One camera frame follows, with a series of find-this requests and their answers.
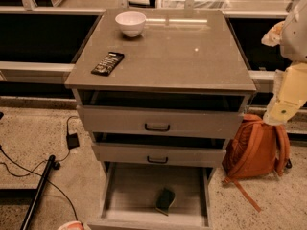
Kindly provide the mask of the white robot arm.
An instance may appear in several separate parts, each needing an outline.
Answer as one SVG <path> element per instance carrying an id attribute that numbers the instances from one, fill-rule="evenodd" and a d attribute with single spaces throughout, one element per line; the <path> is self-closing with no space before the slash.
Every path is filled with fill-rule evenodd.
<path id="1" fill-rule="evenodd" d="M 286 124 L 307 102 L 307 0 L 297 2 L 261 43 L 279 45 L 281 56 L 292 62 L 284 71 L 275 71 L 273 97 L 263 116 L 268 125 Z"/>

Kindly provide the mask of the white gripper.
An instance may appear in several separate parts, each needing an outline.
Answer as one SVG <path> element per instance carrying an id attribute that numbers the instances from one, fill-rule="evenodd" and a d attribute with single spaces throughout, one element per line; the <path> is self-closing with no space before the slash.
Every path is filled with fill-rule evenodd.
<path id="1" fill-rule="evenodd" d="M 280 44 L 284 21 L 271 27 L 261 43 L 274 47 Z M 272 126 L 284 125 L 307 102 L 307 63 L 294 62 L 285 71 L 276 70 L 273 97 L 270 99 L 263 121 Z"/>

